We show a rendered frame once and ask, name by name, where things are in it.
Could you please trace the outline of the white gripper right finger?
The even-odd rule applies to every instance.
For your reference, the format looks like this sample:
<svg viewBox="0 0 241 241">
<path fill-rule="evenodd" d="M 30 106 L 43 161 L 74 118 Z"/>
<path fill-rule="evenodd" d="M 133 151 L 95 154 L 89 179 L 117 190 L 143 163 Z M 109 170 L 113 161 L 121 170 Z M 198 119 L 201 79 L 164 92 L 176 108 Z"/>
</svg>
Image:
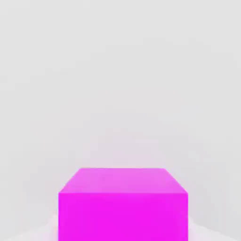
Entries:
<svg viewBox="0 0 241 241">
<path fill-rule="evenodd" d="M 198 225 L 188 217 L 188 241 L 238 241 L 220 232 Z"/>
</svg>

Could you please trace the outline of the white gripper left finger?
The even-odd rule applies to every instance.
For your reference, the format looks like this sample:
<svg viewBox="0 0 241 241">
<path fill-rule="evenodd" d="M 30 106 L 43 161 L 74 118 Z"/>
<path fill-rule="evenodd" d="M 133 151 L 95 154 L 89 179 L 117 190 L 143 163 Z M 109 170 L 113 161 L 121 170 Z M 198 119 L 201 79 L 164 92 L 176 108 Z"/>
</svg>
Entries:
<svg viewBox="0 0 241 241">
<path fill-rule="evenodd" d="M 58 216 L 54 215 L 44 226 L 29 230 L 4 241 L 58 241 Z"/>
</svg>

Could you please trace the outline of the small magenta cube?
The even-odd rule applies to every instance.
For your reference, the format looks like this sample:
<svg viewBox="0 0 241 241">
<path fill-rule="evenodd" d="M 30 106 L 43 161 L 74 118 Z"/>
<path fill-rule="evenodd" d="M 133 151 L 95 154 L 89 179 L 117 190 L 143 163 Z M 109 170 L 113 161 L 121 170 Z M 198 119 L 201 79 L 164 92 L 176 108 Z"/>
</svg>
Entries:
<svg viewBox="0 0 241 241">
<path fill-rule="evenodd" d="M 81 168 L 58 194 L 58 241 L 188 241 L 188 193 L 165 169 Z"/>
</svg>

